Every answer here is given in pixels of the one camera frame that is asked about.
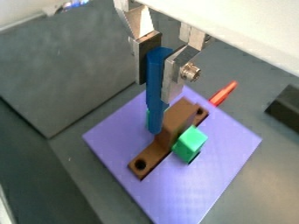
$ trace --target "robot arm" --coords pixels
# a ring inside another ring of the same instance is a hole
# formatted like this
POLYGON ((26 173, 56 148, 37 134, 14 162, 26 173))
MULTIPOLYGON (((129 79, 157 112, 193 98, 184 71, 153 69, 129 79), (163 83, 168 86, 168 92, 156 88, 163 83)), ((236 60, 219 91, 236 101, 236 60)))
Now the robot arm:
MULTIPOLYGON (((115 6, 135 55, 135 82, 141 85, 145 83, 145 55, 161 46, 163 34, 153 28, 147 6, 129 0, 115 0, 115 6)), ((196 81, 200 76, 200 69, 195 66, 193 59, 201 48, 212 41, 205 33, 184 23, 181 23, 180 39, 187 44, 164 60, 163 80, 159 81, 155 77, 155 82, 147 82, 148 129, 153 134, 160 131, 164 108, 183 91, 184 81, 196 81)))

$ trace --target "purple mat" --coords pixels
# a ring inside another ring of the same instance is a hole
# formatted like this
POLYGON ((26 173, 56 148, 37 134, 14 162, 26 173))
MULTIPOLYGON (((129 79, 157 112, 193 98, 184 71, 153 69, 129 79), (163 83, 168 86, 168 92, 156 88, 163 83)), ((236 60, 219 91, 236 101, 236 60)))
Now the purple mat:
POLYGON ((261 141, 187 87, 175 101, 183 95, 209 111, 199 127, 208 140, 191 165, 171 153, 141 182, 127 168, 153 140, 145 130, 145 93, 82 135, 135 202, 161 224, 201 221, 261 141))

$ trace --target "gray table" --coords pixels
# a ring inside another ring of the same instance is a hole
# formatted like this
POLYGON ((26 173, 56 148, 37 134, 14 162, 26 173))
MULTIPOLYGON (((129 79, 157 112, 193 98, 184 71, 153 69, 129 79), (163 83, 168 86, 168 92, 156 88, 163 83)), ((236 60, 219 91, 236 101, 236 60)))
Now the gray table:
MULTIPOLYGON (((263 137, 203 223, 297 223, 299 136, 264 114, 264 109, 288 83, 299 86, 299 79, 221 42, 207 48, 197 62, 203 74, 191 88, 208 98, 236 80, 237 89, 220 108, 263 137)), ((143 90, 132 85, 49 141, 104 223, 149 220, 80 136, 143 90)))

